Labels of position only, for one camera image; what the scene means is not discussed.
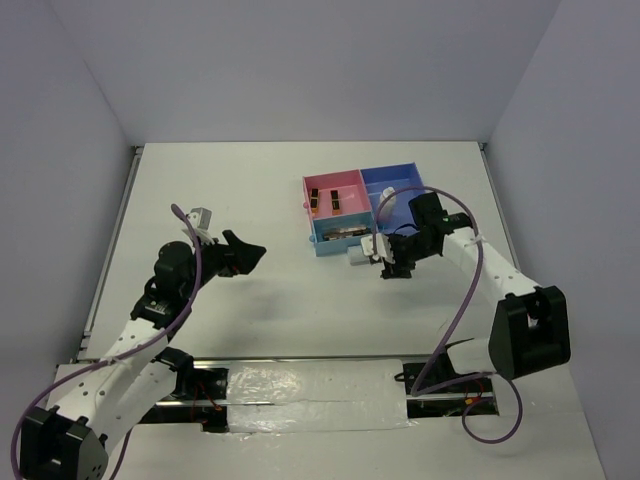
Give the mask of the white spray bottle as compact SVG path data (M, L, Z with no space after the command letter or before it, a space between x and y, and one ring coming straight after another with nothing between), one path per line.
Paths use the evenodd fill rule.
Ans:
M347 258L351 266L370 265L371 258L367 256L361 246L347 248Z

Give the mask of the white pastel bottle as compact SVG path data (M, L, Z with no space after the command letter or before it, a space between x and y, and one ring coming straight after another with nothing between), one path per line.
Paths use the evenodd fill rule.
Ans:
M376 222L379 226L385 226L392 220L396 204L395 193L395 189L389 186L383 189L379 196L378 208L376 210Z

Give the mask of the long brown eyeshadow palette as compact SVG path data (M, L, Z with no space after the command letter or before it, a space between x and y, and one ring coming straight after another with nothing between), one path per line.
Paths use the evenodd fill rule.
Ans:
M352 238L371 233L371 229L365 225L356 225L350 227L336 227L323 232L324 241L334 241L345 238Z

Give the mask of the black gold lipstick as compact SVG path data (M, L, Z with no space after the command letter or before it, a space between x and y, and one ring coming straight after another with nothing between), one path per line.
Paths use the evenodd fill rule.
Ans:
M340 192L337 189L331 190L330 199L331 199L331 214L333 216L341 215L342 202L341 202Z
M312 188L309 192L309 211L315 217L319 210L319 189Z

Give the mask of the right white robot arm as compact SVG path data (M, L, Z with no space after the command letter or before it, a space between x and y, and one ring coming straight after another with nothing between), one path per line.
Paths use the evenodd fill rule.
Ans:
M409 209L412 234L375 232L361 245L367 257L382 264L385 280L408 279L419 261L434 256L469 278L458 312L425 365L427 370L436 366L442 389L460 389L471 374L515 380L570 360L567 301L558 287L542 287L521 273L483 239L467 207L450 214L437 193L424 192ZM494 309L490 331L484 338L453 341L476 292Z

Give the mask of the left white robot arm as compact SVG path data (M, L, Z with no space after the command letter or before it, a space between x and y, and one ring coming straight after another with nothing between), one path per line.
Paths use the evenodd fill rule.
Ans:
M13 433L18 479L101 479L119 443L160 399L195 389L193 358L170 342L201 287L214 277L248 275L267 250L226 230L221 240L188 228L189 242L159 251L154 273L130 319L104 357L54 382L70 391L49 408L38 394Z

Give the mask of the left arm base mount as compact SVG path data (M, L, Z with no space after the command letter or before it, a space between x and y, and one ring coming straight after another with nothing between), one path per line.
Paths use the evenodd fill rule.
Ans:
M142 425L196 425L205 433L228 433L227 368L195 368L169 396L140 420Z

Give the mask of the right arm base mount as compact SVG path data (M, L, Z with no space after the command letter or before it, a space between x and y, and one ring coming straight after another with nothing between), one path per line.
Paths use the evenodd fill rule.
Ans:
M454 372L446 353L438 356L418 387L422 394L413 396L411 389L425 364L426 361L403 360L401 370L394 375L407 395L409 419L459 417L469 406L472 406L471 416L498 414L491 380L478 377L462 381L466 374Z

